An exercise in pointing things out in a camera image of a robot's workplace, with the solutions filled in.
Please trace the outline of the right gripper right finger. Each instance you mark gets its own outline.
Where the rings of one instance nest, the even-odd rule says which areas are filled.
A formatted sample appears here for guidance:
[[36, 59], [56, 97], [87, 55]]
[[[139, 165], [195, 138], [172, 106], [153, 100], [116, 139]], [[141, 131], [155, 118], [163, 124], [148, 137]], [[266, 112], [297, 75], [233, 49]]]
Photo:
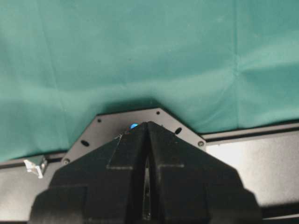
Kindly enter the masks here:
[[259, 224], [235, 168], [149, 122], [152, 216], [163, 224]]

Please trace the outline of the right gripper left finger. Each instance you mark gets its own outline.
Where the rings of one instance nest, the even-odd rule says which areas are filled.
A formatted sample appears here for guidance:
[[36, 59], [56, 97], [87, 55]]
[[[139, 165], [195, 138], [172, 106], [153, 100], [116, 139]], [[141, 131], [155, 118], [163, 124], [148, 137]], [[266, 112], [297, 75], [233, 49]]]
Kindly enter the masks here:
[[133, 224], [142, 219], [147, 124], [59, 168], [31, 224]]

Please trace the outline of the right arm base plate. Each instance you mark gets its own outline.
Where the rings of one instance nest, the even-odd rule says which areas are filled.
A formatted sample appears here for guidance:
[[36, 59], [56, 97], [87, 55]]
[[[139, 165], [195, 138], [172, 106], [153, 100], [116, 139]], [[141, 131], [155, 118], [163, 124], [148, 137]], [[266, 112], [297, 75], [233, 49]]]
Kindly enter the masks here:
[[62, 159], [67, 165], [144, 122], [154, 122], [205, 151], [206, 140], [162, 108], [96, 115]]

